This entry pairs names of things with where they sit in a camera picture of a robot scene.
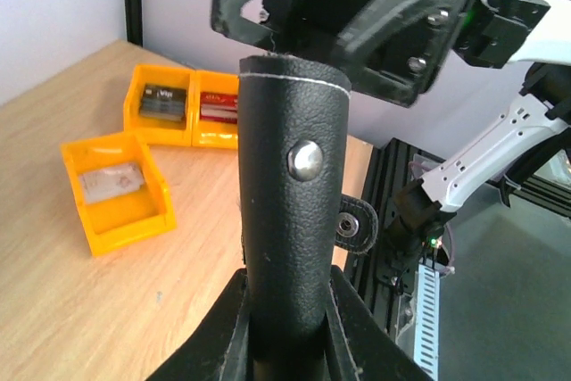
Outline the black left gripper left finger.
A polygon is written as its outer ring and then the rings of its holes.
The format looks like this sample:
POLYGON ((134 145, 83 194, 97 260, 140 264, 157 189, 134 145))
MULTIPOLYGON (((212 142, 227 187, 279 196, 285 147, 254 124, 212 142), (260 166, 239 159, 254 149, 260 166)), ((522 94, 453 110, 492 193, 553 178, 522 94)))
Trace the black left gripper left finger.
POLYGON ((150 380, 248 380, 250 308, 245 269, 238 269, 191 336, 150 380))

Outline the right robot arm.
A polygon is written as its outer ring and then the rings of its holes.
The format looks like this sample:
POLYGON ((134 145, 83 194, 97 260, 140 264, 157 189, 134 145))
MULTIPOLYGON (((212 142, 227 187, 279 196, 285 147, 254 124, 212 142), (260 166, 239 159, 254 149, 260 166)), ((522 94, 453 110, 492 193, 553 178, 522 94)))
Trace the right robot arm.
POLYGON ((565 0, 212 0, 211 27, 237 42, 339 69, 354 91, 411 107, 448 54, 477 70, 454 95, 481 96, 482 119, 508 102, 513 124, 570 121, 565 0))

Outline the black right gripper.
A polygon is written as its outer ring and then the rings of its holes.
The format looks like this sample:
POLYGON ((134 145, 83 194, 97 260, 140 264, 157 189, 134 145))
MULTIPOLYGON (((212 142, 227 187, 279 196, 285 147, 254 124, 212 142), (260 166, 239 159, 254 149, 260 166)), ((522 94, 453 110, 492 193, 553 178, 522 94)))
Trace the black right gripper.
POLYGON ((341 69, 355 91, 410 107, 433 84, 475 0, 211 0, 211 28, 260 49, 341 69))

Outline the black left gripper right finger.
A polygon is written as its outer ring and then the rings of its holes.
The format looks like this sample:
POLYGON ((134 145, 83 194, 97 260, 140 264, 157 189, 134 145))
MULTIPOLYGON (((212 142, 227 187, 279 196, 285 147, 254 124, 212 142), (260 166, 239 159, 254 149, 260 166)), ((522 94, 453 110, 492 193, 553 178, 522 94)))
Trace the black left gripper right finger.
POLYGON ((326 315, 328 380, 414 381, 430 378, 377 325, 337 266, 331 267, 326 315))

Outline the black leather card holder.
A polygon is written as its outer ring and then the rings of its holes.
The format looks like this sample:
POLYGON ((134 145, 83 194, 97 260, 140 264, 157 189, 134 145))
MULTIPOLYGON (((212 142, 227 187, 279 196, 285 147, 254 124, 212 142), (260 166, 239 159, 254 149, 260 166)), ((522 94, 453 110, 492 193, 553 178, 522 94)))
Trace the black leather card holder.
POLYGON ((284 55, 244 58, 238 95, 242 237, 255 380, 322 380, 338 326, 332 264, 351 84, 284 55))

